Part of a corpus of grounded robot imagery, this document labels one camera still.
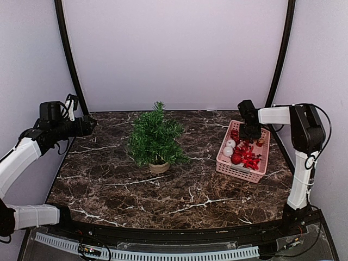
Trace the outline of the small green christmas tree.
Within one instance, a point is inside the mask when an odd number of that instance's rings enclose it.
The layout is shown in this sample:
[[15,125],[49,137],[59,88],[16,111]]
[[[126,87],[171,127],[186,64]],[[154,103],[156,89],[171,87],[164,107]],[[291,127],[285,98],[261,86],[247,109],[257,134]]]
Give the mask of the small green christmas tree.
[[152,111],[142,113],[133,122],[129,156],[139,167],[147,166],[155,174],[165,173],[171,165],[190,160],[177,142],[183,132],[180,123],[165,116],[165,104],[155,102]]

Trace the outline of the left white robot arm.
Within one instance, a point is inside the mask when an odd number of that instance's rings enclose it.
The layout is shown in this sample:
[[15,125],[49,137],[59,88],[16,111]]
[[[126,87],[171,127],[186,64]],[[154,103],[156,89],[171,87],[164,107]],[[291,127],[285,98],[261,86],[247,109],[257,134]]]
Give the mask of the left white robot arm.
[[[89,115],[75,117],[77,104],[75,95],[70,95],[65,103],[51,101],[40,104],[39,118],[34,127],[22,132],[17,144],[1,159],[1,199],[33,162],[55,148],[60,141],[93,133],[97,121]],[[77,232],[68,207],[1,203],[2,237],[8,237],[16,230],[43,225],[55,225],[65,237],[72,237]]]

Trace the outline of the pink plastic basket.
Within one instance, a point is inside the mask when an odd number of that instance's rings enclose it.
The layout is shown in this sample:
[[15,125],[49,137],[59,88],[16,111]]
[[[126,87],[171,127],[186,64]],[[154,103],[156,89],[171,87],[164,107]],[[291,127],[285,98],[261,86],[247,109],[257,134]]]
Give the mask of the pink plastic basket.
[[241,122],[232,120],[216,156],[216,171],[248,182],[258,183],[266,174],[271,133],[262,128],[261,138],[239,137]]

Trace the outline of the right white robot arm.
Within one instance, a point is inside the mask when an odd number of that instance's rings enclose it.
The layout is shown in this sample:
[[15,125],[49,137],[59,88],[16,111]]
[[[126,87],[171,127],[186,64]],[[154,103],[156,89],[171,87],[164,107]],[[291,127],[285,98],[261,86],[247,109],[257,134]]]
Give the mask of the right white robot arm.
[[244,119],[239,127],[241,138],[259,139],[262,125],[290,126],[296,158],[293,184],[285,206],[294,211],[304,209],[309,205],[316,162],[329,141],[318,113],[320,108],[300,103],[257,109],[251,100],[243,100],[238,109]]

